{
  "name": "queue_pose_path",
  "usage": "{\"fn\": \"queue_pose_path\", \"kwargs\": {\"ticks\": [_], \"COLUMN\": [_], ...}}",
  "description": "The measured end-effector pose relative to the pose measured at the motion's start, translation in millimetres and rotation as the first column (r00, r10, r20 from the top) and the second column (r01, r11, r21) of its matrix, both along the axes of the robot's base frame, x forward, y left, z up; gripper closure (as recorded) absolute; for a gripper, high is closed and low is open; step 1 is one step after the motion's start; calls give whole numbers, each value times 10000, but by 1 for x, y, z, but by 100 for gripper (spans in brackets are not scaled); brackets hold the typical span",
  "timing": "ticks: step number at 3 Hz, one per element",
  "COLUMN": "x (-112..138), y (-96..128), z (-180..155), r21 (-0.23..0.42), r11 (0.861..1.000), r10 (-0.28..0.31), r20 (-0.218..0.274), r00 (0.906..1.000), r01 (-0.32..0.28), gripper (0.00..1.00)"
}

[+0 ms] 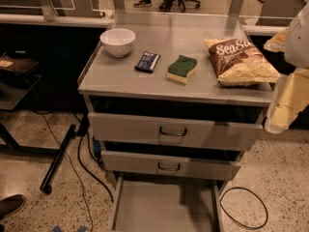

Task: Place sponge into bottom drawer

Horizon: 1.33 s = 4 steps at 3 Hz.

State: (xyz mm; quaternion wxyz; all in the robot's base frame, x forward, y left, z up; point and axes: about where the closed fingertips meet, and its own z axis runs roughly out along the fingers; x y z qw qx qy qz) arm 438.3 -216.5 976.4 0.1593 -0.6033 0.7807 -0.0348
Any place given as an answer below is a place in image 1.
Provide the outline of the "yellow taped gripper finger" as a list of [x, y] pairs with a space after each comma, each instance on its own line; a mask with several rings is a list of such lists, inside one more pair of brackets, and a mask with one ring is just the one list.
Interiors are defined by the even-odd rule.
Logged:
[[264, 49], [271, 52], [284, 52], [288, 28], [284, 28], [264, 44]]
[[281, 133], [309, 105], [309, 70], [296, 68], [289, 76], [282, 74], [274, 89], [274, 101], [267, 111], [265, 130]]

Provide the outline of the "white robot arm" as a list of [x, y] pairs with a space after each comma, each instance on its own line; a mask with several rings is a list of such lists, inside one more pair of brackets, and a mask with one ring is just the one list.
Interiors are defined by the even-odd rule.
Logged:
[[265, 129], [281, 133], [309, 105], [309, 4], [290, 23], [285, 35], [284, 58], [295, 66], [289, 76], [282, 74], [267, 111]]

